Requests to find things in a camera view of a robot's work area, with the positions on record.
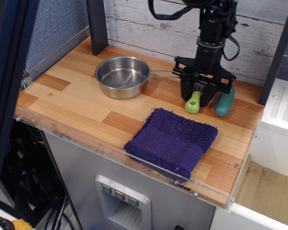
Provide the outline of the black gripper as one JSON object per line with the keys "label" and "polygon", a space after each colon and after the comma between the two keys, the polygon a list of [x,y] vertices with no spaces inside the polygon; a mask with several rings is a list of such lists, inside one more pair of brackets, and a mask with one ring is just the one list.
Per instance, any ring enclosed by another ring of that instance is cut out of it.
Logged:
{"label": "black gripper", "polygon": [[225,57],[224,44],[199,44],[195,58],[175,57],[173,73],[180,78],[182,98],[190,99],[195,84],[204,85],[200,106],[207,106],[216,92],[230,93],[236,76],[225,70],[221,58]]}

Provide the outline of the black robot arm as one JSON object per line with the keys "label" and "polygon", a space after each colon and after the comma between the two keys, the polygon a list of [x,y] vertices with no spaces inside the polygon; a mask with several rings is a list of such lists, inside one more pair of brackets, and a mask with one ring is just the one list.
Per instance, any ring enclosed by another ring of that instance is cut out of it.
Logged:
{"label": "black robot arm", "polygon": [[232,33],[238,23],[238,3],[235,0],[187,0],[185,4],[200,9],[200,35],[195,58],[175,57],[173,72],[180,77],[181,97],[187,101],[194,91],[200,90],[200,106],[205,107],[217,92],[230,94],[236,79],[221,66],[220,61],[226,58],[226,40],[237,43]]}

